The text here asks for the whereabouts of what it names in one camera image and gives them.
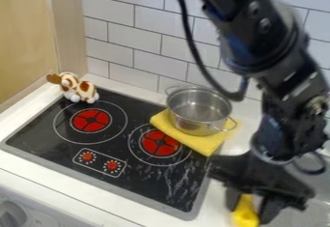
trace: stainless steel pot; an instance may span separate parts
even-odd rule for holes
[[[230,117],[233,109],[231,103],[214,90],[203,87],[170,87],[166,93],[171,123],[184,133],[209,136],[237,126],[237,122]],[[228,118],[232,119],[234,126],[223,129]]]

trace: yellow sponge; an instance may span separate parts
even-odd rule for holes
[[[252,195],[242,195],[233,213],[235,227],[258,227],[259,218],[255,212]]]
[[[156,128],[163,131],[165,134],[170,137],[178,140],[178,142],[188,146],[192,150],[204,155],[211,156],[213,152],[231,135],[233,135],[234,130],[231,131],[220,131],[214,135],[200,137],[200,136],[192,136],[189,134],[185,134],[179,130],[177,130],[170,122],[169,119],[169,110],[166,109],[163,112],[151,117],[151,124],[153,124]],[[234,122],[232,120],[228,120],[225,124],[224,128],[231,128],[234,126]]]

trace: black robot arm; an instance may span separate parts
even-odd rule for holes
[[[231,100],[243,99],[247,78],[256,80],[263,91],[262,120],[252,137],[251,151],[213,157],[209,175],[229,188],[228,202],[236,202],[241,193],[263,196],[261,223],[271,221],[285,207],[304,210],[314,191],[290,175],[284,165],[322,148],[327,140],[323,130],[329,101],[329,87],[307,51],[309,37],[297,15],[283,3],[202,1],[219,31],[225,63],[243,80],[237,93],[228,93],[205,72],[186,25],[184,0],[179,0],[188,44],[203,75]]]

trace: black stovetop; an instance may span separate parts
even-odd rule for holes
[[[163,212],[192,212],[207,159],[149,124],[163,106],[98,92],[92,105],[59,99],[6,146],[123,188],[129,199],[141,195],[146,200],[140,203]]]

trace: stuffed dog toy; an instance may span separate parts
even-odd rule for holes
[[[92,104],[99,99],[96,86],[88,81],[81,82],[74,73],[49,74],[46,78],[48,82],[60,85],[66,99],[73,102],[84,100]]]

